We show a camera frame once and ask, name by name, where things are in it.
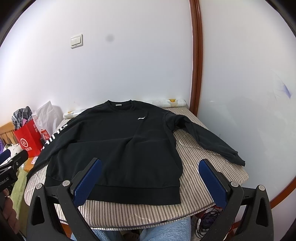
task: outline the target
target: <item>striped fabric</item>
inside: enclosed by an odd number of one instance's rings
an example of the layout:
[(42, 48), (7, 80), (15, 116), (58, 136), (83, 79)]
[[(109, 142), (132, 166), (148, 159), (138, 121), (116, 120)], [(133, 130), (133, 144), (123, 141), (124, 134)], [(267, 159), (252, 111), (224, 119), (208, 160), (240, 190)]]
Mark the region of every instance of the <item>striped fabric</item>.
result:
[[(205, 127), (185, 107), (165, 109), (175, 114), (186, 115), (191, 121)], [(69, 119), (63, 120), (58, 128), (68, 121)], [(183, 163), (183, 174), (180, 178), (181, 204), (150, 206), (87, 200), (78, 209), (90, 227), (103, 230), (148, 228), (185, 218), (211, 207), (214, 205), (213, 199), (198, 174), (198, 163), (204, 158), (207, 158), (229, 181), (242, 184), (248, 179), (248, 174), (242, 166), (232, 164), (219, 154), (203, 149), (185, 131), (177, 129), (174, 136), (177, 140), (176, 149)], [(47, 166), (41, 167), (28, 182), (24, 194), (28, 205), (30, 205), (35, 186), (45, 182), (46, 168)], [(67, 223), (60, 205), (56, 204), (56, 210), (60, 220)]]

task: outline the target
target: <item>red logo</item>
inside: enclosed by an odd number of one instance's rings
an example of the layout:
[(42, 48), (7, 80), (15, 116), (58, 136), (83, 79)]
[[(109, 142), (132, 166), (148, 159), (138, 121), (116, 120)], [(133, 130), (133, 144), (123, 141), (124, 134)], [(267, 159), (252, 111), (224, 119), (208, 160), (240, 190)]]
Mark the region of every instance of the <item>red logo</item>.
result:
[(41, 129), (41, 133), (44, 135), (44, 139), (45, 140), (49, 140), (50, 139), (50, 135), (48, 134), (47, 130), (42, 130)]
[(20, 143), (21, 143), (24, 147), (28, 147), (28, 142), (27, 142), (24, 138), (21, 138), (21, 139), (20, 139)]

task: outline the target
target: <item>red shopping bag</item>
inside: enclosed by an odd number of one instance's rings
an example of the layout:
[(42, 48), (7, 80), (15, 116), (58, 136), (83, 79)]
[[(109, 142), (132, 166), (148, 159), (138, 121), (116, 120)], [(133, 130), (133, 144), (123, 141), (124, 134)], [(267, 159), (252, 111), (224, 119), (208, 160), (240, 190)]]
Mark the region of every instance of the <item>red shopping bag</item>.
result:
[(28, 121), (20, 129), (14, 131), (20, 146), (26, 150), (29, 157), (38, 156), (43, 148), (41, 135), (33, 120)]

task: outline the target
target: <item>ribbed hem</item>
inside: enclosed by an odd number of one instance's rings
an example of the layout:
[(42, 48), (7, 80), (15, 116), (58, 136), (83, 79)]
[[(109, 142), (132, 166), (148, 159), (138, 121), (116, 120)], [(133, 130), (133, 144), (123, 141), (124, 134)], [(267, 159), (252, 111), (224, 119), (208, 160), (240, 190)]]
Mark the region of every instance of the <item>ribbed hem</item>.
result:
[[(62, 182), (46, 177), (45, 186), (58, 186)], [(125, 204), (174, 205), (180, 204), (179, 187), (125, 188), (95, 185), (88, 200)]]

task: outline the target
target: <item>blue gripper pad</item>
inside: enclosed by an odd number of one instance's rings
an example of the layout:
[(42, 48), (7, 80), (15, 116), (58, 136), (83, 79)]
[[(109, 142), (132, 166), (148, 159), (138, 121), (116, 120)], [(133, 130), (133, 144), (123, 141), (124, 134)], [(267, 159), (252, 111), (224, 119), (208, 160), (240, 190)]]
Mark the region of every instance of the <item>blue gripper pad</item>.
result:
[(204, 160), (200, 161), (198, 170), (214, 202), (224, 209), (227, 205), (226, 190)]
[(75, 207), (85, 203), (101, 173), (102, 162), (97, 159), (74, 190), (73, 203)]
[(7, 149), (0, 154), (0, 165), (10, 157), (10, 150)]

